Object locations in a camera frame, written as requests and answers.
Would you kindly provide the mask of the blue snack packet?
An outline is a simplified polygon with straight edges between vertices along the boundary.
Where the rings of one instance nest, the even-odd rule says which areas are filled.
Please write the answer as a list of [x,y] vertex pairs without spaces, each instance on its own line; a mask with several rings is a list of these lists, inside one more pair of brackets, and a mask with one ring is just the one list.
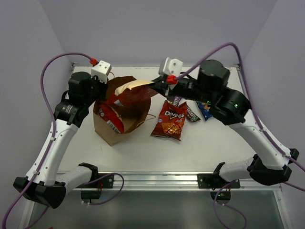
[[207,103],[196,102],[198,109],[202,113],[204,120],[207,121],[208,119],[212,118],[212,114],[210,112],[210,106]]

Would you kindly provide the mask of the red cassava chips bag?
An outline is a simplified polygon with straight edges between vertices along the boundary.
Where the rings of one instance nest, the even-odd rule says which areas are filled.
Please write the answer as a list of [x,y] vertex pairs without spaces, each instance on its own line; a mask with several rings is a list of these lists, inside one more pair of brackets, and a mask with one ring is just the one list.
[[115,133],[124,133],[122,118],[112,107],[106,104],[99,104],[98,114]]

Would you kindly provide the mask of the brown M&M's packet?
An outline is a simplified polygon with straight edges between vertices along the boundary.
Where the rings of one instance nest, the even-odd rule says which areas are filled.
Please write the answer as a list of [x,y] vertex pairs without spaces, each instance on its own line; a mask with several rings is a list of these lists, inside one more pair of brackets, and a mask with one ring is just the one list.
[[187,108],[187,119],[190,121],[190,122],[192,122],[192,123],[196,123],[196,122],[198,122],[198,121],[200,121],[201,119],[200,119],[200,117],[199,116],[197,116],[192,110],[191,110],[191,108],[187,105],[186,106],[186,108]]

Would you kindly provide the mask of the dark red chips bag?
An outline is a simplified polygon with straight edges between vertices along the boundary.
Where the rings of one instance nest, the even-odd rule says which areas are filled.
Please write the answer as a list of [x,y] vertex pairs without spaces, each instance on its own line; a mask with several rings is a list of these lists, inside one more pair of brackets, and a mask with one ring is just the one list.
[[153,82],[148,80],[134,80],[117,86],[107,99],[107,105],[128,107],[149,100],[158,93],[151,89]]

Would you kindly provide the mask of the red Doritos bag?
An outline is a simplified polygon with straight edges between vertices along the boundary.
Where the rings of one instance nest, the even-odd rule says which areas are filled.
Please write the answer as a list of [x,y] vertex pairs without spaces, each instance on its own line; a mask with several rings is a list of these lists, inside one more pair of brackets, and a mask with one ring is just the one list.
[[180,141],[186,114],[186,102],[175,106],[165,100],[158,116],[158,122],[151,132],[151,136],[173,138]]

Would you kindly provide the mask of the brown paper bag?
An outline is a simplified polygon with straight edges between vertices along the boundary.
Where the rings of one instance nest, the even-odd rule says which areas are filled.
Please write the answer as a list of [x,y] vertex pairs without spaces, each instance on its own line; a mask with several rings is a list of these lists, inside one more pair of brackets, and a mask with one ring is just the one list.
[[[124,83],[136,80],[133,76],[116,77],[108,81],[108,89],[106,92],[106,101],[114,92],[115,87],[121,86]],[[139,104],[128,107],[120,107],[117,105],[109,105],[122,118],[124,125],[124,133],[115,133],[106,122],[99,117],[99,104],[106,104],[106,101],[96,101],[93,106],[93,122],[95,132],[110,146],[113,146],[132,134],[144,122],[149,120],[149,110],[151,107],[151,98]]]

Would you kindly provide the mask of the purple M&M's packet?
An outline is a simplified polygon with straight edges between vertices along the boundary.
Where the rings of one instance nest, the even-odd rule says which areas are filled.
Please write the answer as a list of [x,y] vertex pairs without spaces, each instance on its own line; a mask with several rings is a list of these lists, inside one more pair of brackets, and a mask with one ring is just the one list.
[[175,96],[173,99],[169,100],[169,103],[172,104],[173,106],[178,107],[181,99],[182,99],[181,97]]

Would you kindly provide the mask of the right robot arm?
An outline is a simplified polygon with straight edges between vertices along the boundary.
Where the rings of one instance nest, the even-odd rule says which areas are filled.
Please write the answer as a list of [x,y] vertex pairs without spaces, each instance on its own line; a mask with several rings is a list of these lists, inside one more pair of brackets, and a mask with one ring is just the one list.
[[205,60],[199,66],[196,79],[177,79],[182,67],[182,61],[166,58],[151,88],[166,98],[178,96],[208,104],[212,116],[239,134],[255,152],[247,160],[219,163],[207,180],[211,188],[248,178],[265,186],[287,182],[292,173],[289,164],[297,160],[298,150],[282,145],[254,116],[249,99],[227,86],[229,69],[217,60]]

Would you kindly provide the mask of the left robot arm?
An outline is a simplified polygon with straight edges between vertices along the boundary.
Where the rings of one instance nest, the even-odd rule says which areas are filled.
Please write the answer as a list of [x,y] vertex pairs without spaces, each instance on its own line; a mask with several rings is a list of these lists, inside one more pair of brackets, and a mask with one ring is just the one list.
[[50,132],[39,156],[26,176],[14,181],[13,186],[27,200],[55,209],[74,188],[98,184],[98,168],[88,163],[80,163],[62,176],[57,176],[57,172],[90,106],[95,101],[105,100],[107,83],[106,74],[76,72],[71,75],[68,90],[54,109]]

